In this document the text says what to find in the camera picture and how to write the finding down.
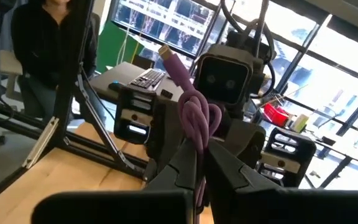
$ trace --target keyboard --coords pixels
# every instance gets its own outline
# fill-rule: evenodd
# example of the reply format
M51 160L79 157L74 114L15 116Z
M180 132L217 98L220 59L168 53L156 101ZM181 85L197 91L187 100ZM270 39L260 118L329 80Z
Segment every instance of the keyboard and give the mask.
M159 72L154 69L148 69L143 74L139 75L130 85L138 86L146 90L155 90L161 83L162 78L165 76L164 72Z

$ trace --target wooden table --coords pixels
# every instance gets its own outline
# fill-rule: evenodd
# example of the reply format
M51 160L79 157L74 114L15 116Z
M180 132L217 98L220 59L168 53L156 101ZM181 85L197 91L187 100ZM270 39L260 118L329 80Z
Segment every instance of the wooden table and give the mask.
M101 142L92 125L82 124L76 133ZM128 154L148 159L143 146L118 140ZM140 179L55 148L0 194L0 224L29 224L33 208L45 197L71 190L139 190ZM201 223L213 223L211 210L201 214Z

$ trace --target robot face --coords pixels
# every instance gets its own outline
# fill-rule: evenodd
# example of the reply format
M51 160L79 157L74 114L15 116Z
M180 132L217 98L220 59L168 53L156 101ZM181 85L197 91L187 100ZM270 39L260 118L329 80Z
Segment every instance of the robot face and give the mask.
M244 95L249 69L220 58L206 57L200 64L196 89L213 101L234 105Z

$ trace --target red container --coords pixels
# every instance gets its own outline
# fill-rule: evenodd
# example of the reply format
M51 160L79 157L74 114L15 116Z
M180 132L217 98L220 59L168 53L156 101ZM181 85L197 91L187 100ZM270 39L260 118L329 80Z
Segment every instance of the red container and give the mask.
M288 113L281 107L275 108L270 103L267 103L264 107L264 114L266 118L273 124L284 127L288 119Z

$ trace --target purple cable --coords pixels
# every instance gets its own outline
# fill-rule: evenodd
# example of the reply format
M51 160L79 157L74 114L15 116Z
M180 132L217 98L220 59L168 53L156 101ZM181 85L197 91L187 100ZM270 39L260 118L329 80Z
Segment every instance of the purple cable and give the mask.
M167 73L172 78L176 86L180 86L184 91L178 101L180 122L185 130L187 138L193 140L198 155L198 168L203 167L203 150L208 146L208 140L217 130L221 118L221 109L214 104L209 104L206 98L197 91L190 82L190 75L176 54L169 56L163 61ZM214 114L214 120L209 125L209 113ZM196 204L202 204L205 188L205 178L196 189Z

